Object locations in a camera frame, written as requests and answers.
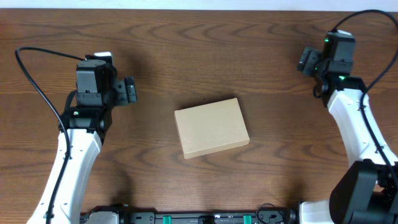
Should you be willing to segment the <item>cardboard box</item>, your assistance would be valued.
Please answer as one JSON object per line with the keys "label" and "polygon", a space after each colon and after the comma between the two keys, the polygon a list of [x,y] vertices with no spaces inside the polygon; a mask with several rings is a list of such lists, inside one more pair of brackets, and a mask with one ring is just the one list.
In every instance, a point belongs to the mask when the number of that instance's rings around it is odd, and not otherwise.
{"label": "cardboard box", "polygon": [[185,159],[249,144],[237,98],[176,110],[174,117]]}

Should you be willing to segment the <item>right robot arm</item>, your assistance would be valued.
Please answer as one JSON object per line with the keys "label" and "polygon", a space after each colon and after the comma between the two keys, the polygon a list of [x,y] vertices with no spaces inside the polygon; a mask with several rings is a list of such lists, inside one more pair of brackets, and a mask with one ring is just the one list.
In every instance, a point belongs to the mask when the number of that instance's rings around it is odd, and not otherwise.
{"label": "right robot arm", "polygon": [[366,87],[351,76],[353,35],[328,32],[323,50],[304,48],[297,69],[338,125],[349,169],[326,200],[303,202],[299,223],[397,223],[397,156],[373,117]]}

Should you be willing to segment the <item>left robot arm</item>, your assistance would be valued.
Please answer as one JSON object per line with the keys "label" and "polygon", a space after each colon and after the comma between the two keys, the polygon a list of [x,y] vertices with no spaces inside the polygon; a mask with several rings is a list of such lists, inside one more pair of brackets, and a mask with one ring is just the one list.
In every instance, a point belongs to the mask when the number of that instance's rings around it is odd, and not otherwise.
{"label": "left robot arm", "polygon": [[29,223],[78,223],[91,168],[112,124],[111,111],[137,100],[133,77],[117,78],[109,52],[76,66],[76,90],[67,97],[49,179]]}

